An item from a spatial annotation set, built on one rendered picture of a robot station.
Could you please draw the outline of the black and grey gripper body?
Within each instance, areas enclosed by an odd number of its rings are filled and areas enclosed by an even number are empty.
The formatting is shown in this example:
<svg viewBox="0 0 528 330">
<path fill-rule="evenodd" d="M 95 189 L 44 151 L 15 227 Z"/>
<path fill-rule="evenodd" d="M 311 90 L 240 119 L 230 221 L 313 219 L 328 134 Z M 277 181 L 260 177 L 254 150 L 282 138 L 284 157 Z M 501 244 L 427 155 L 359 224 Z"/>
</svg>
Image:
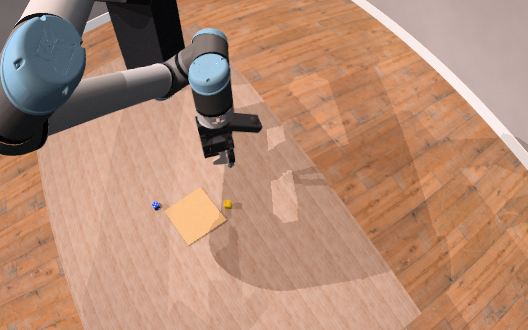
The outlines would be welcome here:
<svg viewBox="0 0 528 330">
<path fill-rule="evenodd" d="M 201 125 L 197 119 L 197 116 L 195 116 L 195 119 L 196 119 L 196 124 L 198 128 L 199 136 L 200 136 L 200 141 L 202 139 L 201 145 L 202 145 L 205 158 L 218 156 L 220 152 L 224 152 L 225 150 L 228 150 L 229 149 L 228 144 L 232 144 L 234 148 L 232 131 L 221 131 L 221 130 L 215 131 L 216 129 L 206 128 L 203 125 Z M 200 130 L 200 129 L 203 129 L 203 130 Z M 204 134 L 205 132 L 206 132 L 206 136 Z"/>
</svg>

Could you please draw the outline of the tan mat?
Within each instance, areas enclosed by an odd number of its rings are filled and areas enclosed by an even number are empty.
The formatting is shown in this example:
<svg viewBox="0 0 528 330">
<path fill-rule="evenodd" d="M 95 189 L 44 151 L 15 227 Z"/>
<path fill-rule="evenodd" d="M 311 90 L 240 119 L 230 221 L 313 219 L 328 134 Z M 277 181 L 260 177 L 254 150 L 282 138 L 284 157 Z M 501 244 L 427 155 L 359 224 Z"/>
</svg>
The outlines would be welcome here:
<svg viewBox="0 0 528 330">
<path fill-rule="evenodd" d="M 188 245 L 227 221 L 201 187 L 165 212 Z"/>
</svg>

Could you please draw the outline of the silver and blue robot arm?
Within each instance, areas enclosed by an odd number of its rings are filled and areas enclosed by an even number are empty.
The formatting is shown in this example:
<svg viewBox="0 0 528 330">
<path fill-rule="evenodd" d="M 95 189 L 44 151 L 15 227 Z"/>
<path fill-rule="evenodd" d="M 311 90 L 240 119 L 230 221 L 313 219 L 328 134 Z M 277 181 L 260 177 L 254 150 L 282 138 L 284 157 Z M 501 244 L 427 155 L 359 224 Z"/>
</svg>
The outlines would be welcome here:
<svg viewBox="0 0 528 330">
<path fill-rule="evenodd" d="M 232 120 L 221 131 L 261 131 L 258 115 L 234 114 L 229 44 L 217 29 L 200 30 L 165 63 L 81 80 L 81 37 L 94 2 L 30 0 L 15 24 L 0 53 L 0 154 L 33 152 L 50 135 L 155 98 L 164 101 L 189 84 L 204 127 Z"/>
</svg>

